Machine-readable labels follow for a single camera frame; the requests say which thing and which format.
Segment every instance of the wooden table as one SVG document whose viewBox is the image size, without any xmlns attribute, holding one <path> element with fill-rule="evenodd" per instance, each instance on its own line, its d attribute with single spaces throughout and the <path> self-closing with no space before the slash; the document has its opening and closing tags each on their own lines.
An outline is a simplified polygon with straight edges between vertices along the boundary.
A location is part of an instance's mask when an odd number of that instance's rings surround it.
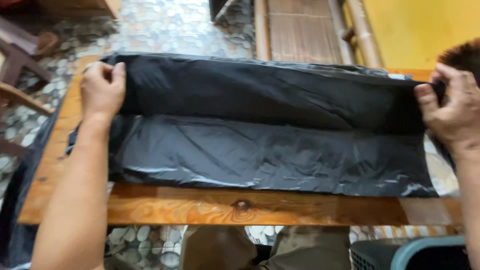
<svg viewBox="0 0 480 270">
<path fill-rule="evenodd" d="M 60 115 L 45 147 L 18 221 L 38 224 L 62 176 L 68 134 L 81 120 L 79 83 L 87 63 L 78 62 Z M 390 70 L 427 80 L 430 71 Z M 274 191 L 187 189 L 116 183 L 108 200 L 109 224 L 250 225 L 448 225 L 461 224 L 451 198 L 386 198 Z"/>
</svg>

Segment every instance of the black plastic bag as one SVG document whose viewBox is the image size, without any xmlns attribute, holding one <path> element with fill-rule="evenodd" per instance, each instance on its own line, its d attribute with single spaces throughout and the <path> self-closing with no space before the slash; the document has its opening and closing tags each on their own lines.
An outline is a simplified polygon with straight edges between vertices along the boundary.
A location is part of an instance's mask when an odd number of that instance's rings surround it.
<svg viewBox="0 0 480 270">
<path fill-rule="evenodd" d="M 351 65 L 141 53 L 103 61 L 127 64 L 111 129 L 112 179 L 437 196 L 413 94 L 421 82 Z M 444 88 L 435 88 L 441 99 Z"/>
</svg>

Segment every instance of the person's leg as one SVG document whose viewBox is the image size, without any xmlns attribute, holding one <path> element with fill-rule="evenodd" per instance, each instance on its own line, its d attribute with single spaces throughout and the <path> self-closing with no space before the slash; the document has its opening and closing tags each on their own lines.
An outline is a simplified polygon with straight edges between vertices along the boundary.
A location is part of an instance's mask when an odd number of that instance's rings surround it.
<svg viewBox="0 0 480 270">
<path fill-rule="evenodd" d="M 189 225 L 179 270 L 242 270 L 252 267 L 255 245 L 243 226 Z"/>
<path fill-rule="evenodd" d="M 349 227 L 285 226 L 263 270 L 350 270 Z"/>
</svg>

